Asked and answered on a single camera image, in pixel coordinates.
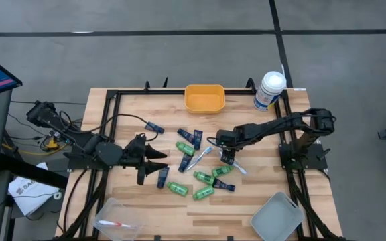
green bottle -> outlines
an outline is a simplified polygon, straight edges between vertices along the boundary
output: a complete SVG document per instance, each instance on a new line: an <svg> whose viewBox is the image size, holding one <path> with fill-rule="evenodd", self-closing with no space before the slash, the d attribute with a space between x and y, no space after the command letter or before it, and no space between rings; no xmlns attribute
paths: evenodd
<svg viewBox="0 0 386 241"><path fill-rule="evenodd" d="M219 167L219 168L215 168L212 170L212 175L214 177L218 177L218 176L227 174L227 173L231 172L232 170L233 170L232 166Z"/></svg>
<svg viewBox="0 0 386 241"><path fill-rule="evenodd" d="M178 183L172 183L172 182L168 182L166 184L166 186L169 188L169 190L171 190L173 193L176 193L178 195L181 195L183 197L185 197L188 193L188 188L187 187L184 187L183 185L180 185Z"/></svg>
<svg viewBox="0 0 386 241"><path fill-rule="evenodd" d="M193 176L194 176L197 180L199 180L199 181L201 181L201 182L205 182L205 183L208 184L208 185L214 184L215 177L211 177L210 175L207 175L207 174L205 174L205 173L203 173L203 172L201 172L201 171L195 171L195 172L193 173Z"/></svg>
<svg viewBox="0 0 386 241"><path fill-rule="evenodd" d="M205 188L197 191L193 195L193 199L200 200L200 199L208 197L209 195L211 195L213 193L214 193L214 188L212 188L211 186L208 186L208 187L205 187Z"/></svg>
<svg viewBox="0 0 386 241"><path fill-rule="evenodd" d="M177 141L176 146L177 146L178 150L180 150L180 151L184 152L185 154L193 157L193 155L194 155L194 148L193 147L189 147L189 146L187 146L185 143L183 143L181 141Z"/></svg>

white cap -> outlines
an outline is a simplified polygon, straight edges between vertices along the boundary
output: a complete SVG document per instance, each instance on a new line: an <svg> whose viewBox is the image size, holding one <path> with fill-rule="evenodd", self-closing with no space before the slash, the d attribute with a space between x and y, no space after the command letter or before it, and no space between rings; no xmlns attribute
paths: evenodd
<svg viewBox="0 0 386 241"><path fill-rule="evenodd" d="M261 87L274 94L280 94L286 86L287 80L285 79L285 76L278 71L266 73L261 81Z"/></svg>

wooden tabletop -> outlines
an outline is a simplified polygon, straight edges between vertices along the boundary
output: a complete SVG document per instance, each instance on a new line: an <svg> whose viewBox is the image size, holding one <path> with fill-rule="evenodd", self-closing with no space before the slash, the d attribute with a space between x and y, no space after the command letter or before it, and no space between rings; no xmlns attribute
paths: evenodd
<svg viewBox="0 0 386 241"><path fill-rule="evenodd" d="M90 90L82 123L83 130L99 126L106 91L106 88ZM289 89L288 94L292 112L304 111L310 107L305 90ZM281 110L285 115L282 101ZM175 143L186 141L176 131L179 128L190 133L193 133L194 129L202 130L204 136L201 152L210 146L206 138L215 137L217 130L231 130L236 125L271 121L275 119L274 108L260 112L253 106L252 95L226 95L226 106L220 114L190 114L186 111L182 95L124 95L119 113L135 114L165 129L165 133L150 144L154 149L168 154L168 158L156 161L169 165L167 182L173 181L188 188L187 197L182 197L170 192L166 187L156 188L158 172L146 177L144 185L140 186L136 184L137 171L134 168L115 167L110 171L105 198L113 197L138 213L145 224L137 237L138 240L152 240L155 235L161 235L162 240L226 240L227 236L234 236L235 240L260 240L250 225L251 216L275 193L282 191L289 195L287 177L281 168L277 150L280 143L279 135L265 137L236 154L248 174L242 175L234 169L229 174L219 177L227 184L236 185L235 192L216 189L214 195L194 201L192 195L206 187L206 184L197 181L193 177L193 172L210 173L211 169L223 166L224 163L219 160L218 152L213 151L189 172L178 172L183 153L177 150ZM115 143L124 147L135 133L141 132L145 132L149 138L154 136L154 133L144 129L143 122L120 116L117 120ZM81 172L74 171L70 174L66 193L72 191L72 186ZM90 171L87 171L73 194L67 226L84 207L89 178ZM306 172L306 180L312 207L332 232L342 235L328 180L321 173L310 170ZM60 224L63 222L67 196L62 205ZM95 210L91 212L89 218L88 235L92 233L90 223L94 215ZM100 239L107 237L100 234ZM295 240L296 233L294 232L289 239Z"/></svg>

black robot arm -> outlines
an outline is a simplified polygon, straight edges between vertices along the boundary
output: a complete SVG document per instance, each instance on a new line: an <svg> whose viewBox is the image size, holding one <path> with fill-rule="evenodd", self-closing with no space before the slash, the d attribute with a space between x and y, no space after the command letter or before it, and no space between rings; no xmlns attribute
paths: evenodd
<svg viewBox="0 0 386 241"><path fill-rule="evenodd" d="M310 125L303 121L303 118L307 117L310 118ZM235 160L235 152L244 146L252 145L268 135L302 130L304 134L292 142L293 151L301 153L318 137L333 133L334 119L328 110L311 108L262 124L249 123L236 126L232 131L219 130L213 144L223 149L221 161L232 165Z"/></svg>
<svg viewBox="0 0 386 241"><path fill-rule="evenodd" d="M58 114L53 103L36 101L27 113L27 119L38 127L51 128L67 143L72 143L71 153L64 153L77 169L108 169L119 165L138 169L137 183L143 185L145 176L167 167L145 159L165 158L166 154L145 145L145 134L136 135L123 149L109 142L104 135L81 131Z"/></svg>

gray floor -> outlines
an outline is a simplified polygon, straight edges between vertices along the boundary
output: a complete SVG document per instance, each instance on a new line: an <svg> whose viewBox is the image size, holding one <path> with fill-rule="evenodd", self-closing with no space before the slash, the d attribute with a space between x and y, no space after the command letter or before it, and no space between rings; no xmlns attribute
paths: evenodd
<svg viewBox="0 0 386 241"><path fill-rule="evenodd" d="M386 1L277 0L282 29L386 29ZM0 32L273 29L265 0L0 0ZM338 117L322 138L344 235L386 240L386 35L284 37L293 85ZM86 102L92 87L259 83L280 70L275 37L0 37L0 64L21 80L14 100ZM73 118L83 106L58 105ZM12 104L25 121L30 105ZM12 135L35 133L9 118ZM23 149L36 151L35 147ZM27 161L41 159L25 156ZM60 158L60 154L45 161ZM57 214L16 222L14 240L50 239Z"/></svg>

